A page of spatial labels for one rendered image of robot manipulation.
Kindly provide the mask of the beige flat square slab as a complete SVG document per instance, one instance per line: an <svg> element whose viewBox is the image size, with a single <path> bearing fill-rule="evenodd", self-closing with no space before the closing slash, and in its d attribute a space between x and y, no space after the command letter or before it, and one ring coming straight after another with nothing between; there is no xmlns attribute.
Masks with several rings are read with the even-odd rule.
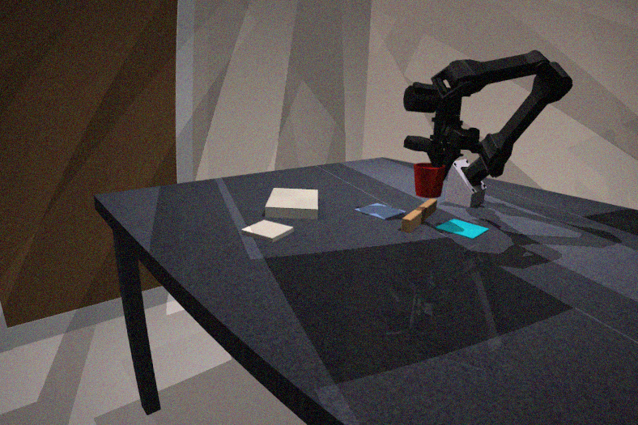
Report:
<svg viewBox="0 0 638 425"><path fill-rule="evenodd" d="M276 240L293 233L294 228L263 220L245 227L241 231L242 235L274 243Z"/></svg>

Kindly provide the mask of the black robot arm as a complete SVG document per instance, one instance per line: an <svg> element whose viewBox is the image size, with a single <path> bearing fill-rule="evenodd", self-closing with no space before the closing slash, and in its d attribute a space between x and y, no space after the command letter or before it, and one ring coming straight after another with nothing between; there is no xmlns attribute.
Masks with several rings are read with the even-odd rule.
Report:
<svg viewBox="0 0 638 425"><path fill-rule="evenodd" d="M414 82L406 88L403 105L406 111L440 113L461 116L461 98L471 97L487 84L535 75L533 89L520 108L512 115L500 132L487 134L481 141L480 157L468 167L461 167L472 186L482 185L483 178L497 178L503 174L504 164L511 157L513 144L535 118L550 103L561 100L572 88L572 79L558 62L549 62L537 50L529 53L479 62L456 60L431 77L433 84ZM450 87L446 87L444 80ZM479 130L451 126L445 121L439 142L449 142L455 148L471 150L479 143Z"/></svg>

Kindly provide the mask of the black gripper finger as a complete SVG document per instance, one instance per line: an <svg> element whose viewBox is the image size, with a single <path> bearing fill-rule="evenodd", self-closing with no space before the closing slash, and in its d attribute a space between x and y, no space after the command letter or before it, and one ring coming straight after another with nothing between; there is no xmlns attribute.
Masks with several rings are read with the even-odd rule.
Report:
<svg viewBox="0 0 638 425"><path fill-rule="evenodd" d="M443 165L446 166L445 167L445 172L444 172L444 179L446 178L447 174L449 173L449 170L451 168L451 166L453 165L454 161L460 157L463 156L463 154L455 154L452 152L448 152L443 150L443 153L446 153L447 155L445 156L445 158L443 159Z"/></svg>
<svg viewBox="0 0 638 425"><path fill-rule="evenodd" d="M434 153L430 151L424 151L424 152L427 152L428 157L431 160L432 168L442 167L443 159L447 155L446 153Z"/></svg>

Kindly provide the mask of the beige rectangular block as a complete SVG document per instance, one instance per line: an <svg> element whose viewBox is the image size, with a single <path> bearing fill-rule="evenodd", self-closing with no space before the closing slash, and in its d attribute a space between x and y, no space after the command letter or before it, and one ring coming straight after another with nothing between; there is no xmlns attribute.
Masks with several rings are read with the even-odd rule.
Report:
<svg viewBox="0 0 638 425"><path fill-rule="evenodd" d="M317 189L273 188L265 206L266 218L317 219Z"/></svg>

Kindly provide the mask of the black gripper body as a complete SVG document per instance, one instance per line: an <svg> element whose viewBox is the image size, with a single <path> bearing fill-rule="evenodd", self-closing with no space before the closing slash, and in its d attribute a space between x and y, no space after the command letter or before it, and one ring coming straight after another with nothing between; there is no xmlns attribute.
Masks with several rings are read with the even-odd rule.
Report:
<svg viewBox="0 0 638 425"><path fill-rule="evenodd" d="M443 153L443 150L445 150L455 154L461 154L461 150L455 148L454 145L452 145L451 143L447 143L446 140L446 142L443 143L439 142L440 132L445 121L450 121L451 126L463 125L462 121L460 121L460 116L450 116L436 113L435 117L432 117L432 122L434 122L434 134L430 135L430 139L432 141L429 138L407 135L404 140L403 147L412 151L430 151L434 153ZM482 143L474 143L472 149L469 151L475 154L482 154Z"/></svg>

